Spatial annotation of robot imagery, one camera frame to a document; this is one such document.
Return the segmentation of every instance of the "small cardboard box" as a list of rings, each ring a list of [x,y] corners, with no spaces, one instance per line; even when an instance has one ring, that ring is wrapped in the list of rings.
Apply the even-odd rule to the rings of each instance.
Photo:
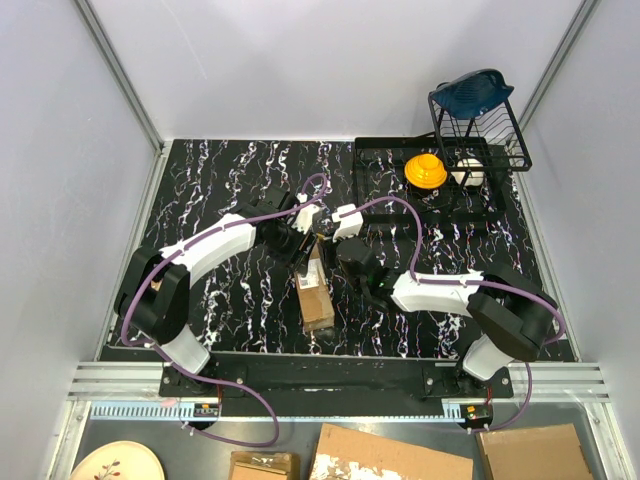
[[[489,480],[593,480],[573,425],[478,435]]]
[[[231,474],[231,480],[288,480],[287,475],[280,470],[273,470],[255,465],[236,463]]]
[[[470,480],[473,460],[324,424],[310,480]]]
[[[309,256],[307,274],[303,276],[296,273],[295,276],[304,331],[333,327],[335,313],[318,245],[313,247]]]
[[[231,452],[230,480],[300,480],[295,453]]]

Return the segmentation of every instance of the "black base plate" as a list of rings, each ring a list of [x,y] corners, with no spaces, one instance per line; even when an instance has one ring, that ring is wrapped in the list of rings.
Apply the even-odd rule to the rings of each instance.
[[[486,386],[475,381],[456,386],[454,361],[233,353],[218,354],[216,359],[218,378],[240,380],[284,417],[442,415],[442,398],[487,395]],[[164,378],[169,380],[160,384],[162,397],[216,395],[215,387],[194,384],[170,367],[165,368]],[[506,368],[490,385],[494,398],[513,396]],[[238,389],[224,389],[223,405],[223,416],[266,415],[259,402]]]

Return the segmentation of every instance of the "black marble tabletop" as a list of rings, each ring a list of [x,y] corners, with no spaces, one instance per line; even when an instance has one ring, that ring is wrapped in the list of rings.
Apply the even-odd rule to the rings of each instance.
[[[329,177],[330,187],[314,230],[329,232],[331,213],[353,202],[352,146],[350,142],[175,140],[143,243],[156,248],[174,244],[209,227],[238,203],[263,195],[269,185],[297,192],[317,172]],[[392,154],[381,151],[380,168],[371,171],[378,186],[370,192],[372,198],[402,194],[401,182],[384,169]],[[518,192],[511,180],[505,188],[507,211],[500,221],[482,228],[425,225],[417,271],[466,273],[503,262],[540,284]],[[400,212],[401,207],[381,204],[378,211]],[[407,267],[416,244],[415,230],[408,225],[369,225],[362,238],[386,264],[399,268]],[[458,315],[380,313],[353,293],[338,270],[326,274],[336,314],[333,329],[302,331],[293,277],[261,247],[221,264],[194,286],[189,324],[212,351],[269,353],[457,358],[481,334],[473,320]],[[122,346],[116,334],[119,322],[107,349]],[[116,350],[118,358],[128,359],[127,349]],[[541,359],[573,360],[568,341],[548,346]]]

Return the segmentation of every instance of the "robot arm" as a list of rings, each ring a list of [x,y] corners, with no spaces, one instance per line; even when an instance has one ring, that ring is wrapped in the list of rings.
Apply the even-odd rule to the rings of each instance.
[[[544,307],[520,295],[477,285],[483,280],[497,282],[532,293],[556,307],[553,299],[528,279],[503,265],[492,265],[486,272],[465,275],[416,274],[389,269],[380,264],[374,252],[359,238],[363,220],[360,213],[340,217],[355,209],[338,209],[339,222],[331,244],[324,246],[335,258],[347,281],[374,307],[383,311],[419,310],[453,313],[473,318],[484,331],[468,349],[461,369],[482,381],[513,359],[533,362],[538,358],[553,316]]]
[[[301,195],[298,200],[304,202],[306,198]],[[189,372],[197,374],[205,368],[215,369],[210,365],[211,355],[187,324],[190,289],[220,263],[257,245],[264,245],[271,256],[304,273],[316,241],[311,233],[311,223],[319,211],[317,206],[309,205],[289,217],[224,228],[232,222],[284,212],[294,207],[298,200],[285,190],[270,187],[264,199],[236,208],[196,236],[221,229],[215,235],[198,242],[194,242],[195,237],[181,240],[161,250],[140,247],[129,262],[114,310],[124,316],[151,270],[176,251],[183,251],[151,282],[133,312],[131,323]]]

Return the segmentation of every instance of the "white wall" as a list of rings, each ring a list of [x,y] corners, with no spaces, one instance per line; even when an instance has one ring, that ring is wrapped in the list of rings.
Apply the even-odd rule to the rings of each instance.
[[[165,138],[431,129],[427,94],[494,67],[520,111],[579,0],[92,0]]]
[[[41,471],[153,160],[68,0],[0,2],[0,477]]]
[[[601,2],[525,133],[533,206],[581,353],[640,472],[640,3]]]

